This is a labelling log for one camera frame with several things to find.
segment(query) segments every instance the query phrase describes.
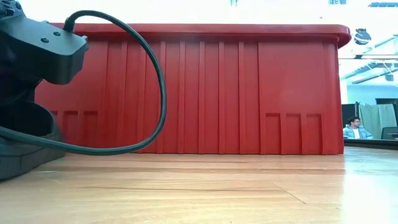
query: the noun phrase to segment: man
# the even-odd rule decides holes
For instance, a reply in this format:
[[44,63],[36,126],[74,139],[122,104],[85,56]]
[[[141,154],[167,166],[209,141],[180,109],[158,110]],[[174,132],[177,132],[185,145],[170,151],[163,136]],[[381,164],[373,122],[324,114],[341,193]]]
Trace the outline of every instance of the man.
[[348,120],[343,136],[345,139],[373,139],[373,135],[361,126],[361,119],[355,116]]

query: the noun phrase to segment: wooden floor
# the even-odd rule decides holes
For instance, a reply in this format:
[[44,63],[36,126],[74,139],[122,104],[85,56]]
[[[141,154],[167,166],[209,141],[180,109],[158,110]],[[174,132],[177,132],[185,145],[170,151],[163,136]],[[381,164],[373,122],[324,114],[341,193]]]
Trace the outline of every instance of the wooden floor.
[[69,155],[0,184],[0,223],[398,223],[398,151]]

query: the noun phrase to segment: black base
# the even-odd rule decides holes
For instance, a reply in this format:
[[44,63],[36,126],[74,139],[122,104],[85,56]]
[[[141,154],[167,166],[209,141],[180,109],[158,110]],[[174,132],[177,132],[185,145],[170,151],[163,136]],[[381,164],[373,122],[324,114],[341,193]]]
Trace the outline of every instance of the black base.
[[344,139],[344,146],[366,147],[372,149],[398,150],[396,140],[375,140],[375,139]]
[[[62,133],[51,112],[32,102],[0,108],[0,126],[63,141]],[[25,174],[64,155],[63,151],[8,141],[0,137],[0,181]]]

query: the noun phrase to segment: red storage container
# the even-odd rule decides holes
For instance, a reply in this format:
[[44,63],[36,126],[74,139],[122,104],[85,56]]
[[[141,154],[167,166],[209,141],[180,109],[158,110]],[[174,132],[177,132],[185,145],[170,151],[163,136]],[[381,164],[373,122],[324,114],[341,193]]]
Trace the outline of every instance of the red storage container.
[[[141,152],[342,154],[339,25],[133,24],[165,73],[168,110]],[[65,86],[41,84],[67,142],[114,147],[153,132],[159,86],[144,50],[112,24],[78,24],[90,49]]]

